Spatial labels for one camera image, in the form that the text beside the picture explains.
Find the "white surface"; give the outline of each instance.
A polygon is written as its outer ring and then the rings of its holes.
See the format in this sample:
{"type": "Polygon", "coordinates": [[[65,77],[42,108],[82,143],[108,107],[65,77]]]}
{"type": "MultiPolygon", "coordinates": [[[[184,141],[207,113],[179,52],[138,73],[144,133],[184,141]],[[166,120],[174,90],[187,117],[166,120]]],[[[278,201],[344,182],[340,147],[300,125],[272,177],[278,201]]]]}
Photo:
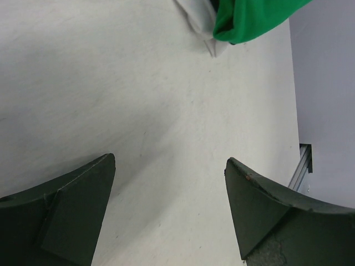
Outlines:
{"type": "Polygon", "coordinates": [[[307,195],[352,208],[354,10],[354,0],[313,0],[291,18],[300,142],[313,151],[307,195]]]}
{"type": "Polygon", "coordinates": [[[189,22],[199,39],[204,40],[212,57],[219,57],[231,44],[213,38],[216,24],[216,11],[210,0],[175,0],[186,13],[189,22]]]}
{"type": "Polygon", "coordinates": [[[299,160],[288,22],[211,59],[170,1],[2,1],[0,195],[105,153],[93,266],[241,265],[234,156],[288,184],[299,160]]]}

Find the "gray wall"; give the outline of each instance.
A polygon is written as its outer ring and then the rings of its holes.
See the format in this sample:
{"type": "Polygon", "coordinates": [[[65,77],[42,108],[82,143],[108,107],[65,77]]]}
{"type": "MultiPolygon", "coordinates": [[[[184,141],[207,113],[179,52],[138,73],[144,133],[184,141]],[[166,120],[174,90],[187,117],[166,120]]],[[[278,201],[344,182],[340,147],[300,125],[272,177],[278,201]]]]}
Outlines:
{"type": "Polygon", "coordinates": [[[290,19],[309,195],[355,207],[355,1],[314,0],[290,19]]]}

